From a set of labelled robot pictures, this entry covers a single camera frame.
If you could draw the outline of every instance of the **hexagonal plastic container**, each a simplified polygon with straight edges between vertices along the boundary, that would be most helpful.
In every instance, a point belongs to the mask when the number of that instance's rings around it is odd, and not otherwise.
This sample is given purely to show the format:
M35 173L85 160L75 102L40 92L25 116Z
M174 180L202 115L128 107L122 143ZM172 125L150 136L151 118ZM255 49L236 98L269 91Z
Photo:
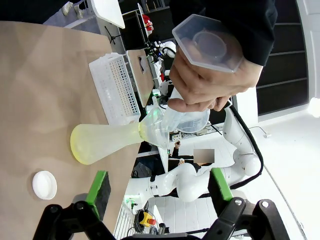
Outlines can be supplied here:
M192 14L172 34L193 65L234 73L243 59L241 45L218 20Z

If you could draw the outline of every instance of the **round white lid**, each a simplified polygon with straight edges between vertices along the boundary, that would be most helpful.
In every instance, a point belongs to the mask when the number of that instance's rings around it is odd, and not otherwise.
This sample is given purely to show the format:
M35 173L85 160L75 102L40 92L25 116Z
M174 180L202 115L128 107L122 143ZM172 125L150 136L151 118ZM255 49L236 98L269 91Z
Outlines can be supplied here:
M32 188L40 199L53 199L57 193L57 181L49 171L37 172L32 180Z

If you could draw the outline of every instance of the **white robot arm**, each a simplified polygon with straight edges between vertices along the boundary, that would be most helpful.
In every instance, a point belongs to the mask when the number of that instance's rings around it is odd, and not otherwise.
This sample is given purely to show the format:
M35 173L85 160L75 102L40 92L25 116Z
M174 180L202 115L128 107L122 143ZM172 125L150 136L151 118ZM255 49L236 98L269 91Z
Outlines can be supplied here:
M261 162L230 107L224 110L226 117L223 136L237 148L233 153L234 165L221 168L230 186L256 175L261 169ZM125 192L124 203L133 213L142 209L148 199L168 195L175 188L182 201L192 202L208 191L209 176L209 169L197 175L191 164L184 163L162 175L131 178Z

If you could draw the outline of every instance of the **wooden table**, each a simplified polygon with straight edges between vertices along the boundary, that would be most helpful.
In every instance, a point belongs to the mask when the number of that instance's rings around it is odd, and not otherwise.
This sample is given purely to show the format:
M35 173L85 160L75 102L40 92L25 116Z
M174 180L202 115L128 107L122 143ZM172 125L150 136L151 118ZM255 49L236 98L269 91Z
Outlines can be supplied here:
M145 50L128 50L126 51L126 55L131 67L141 105L145 108L150 97L150 93L154 87L154 81Z
M70 134L80 123L107 124L88 63L111 52L98 34L0 22L0 239L30 240L45 207L66 208L107 170L111 195L104 224L113 232L140 144L92 164L77 162ZM52 200L33 192L36 172L57 181ZM78 233L74 239L87 239Z

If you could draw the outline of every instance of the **white sneaker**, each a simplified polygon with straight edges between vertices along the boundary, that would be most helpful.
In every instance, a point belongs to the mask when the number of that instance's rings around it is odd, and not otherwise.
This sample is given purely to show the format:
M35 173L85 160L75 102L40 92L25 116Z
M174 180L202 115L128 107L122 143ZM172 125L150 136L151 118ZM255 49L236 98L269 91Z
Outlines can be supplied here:
M76 12L76 16L78 17L78 19L82 19L83 17L84 17L84 10L81 10L80 8L79 8L79 5L76 5L76 6L74 6L73 7L74 8L74 10L75 10L75 12Z
M63 15L67 16L72 6L73 6L73 3L70 1L68 1L65 5L63 5L63 7L61 8Z

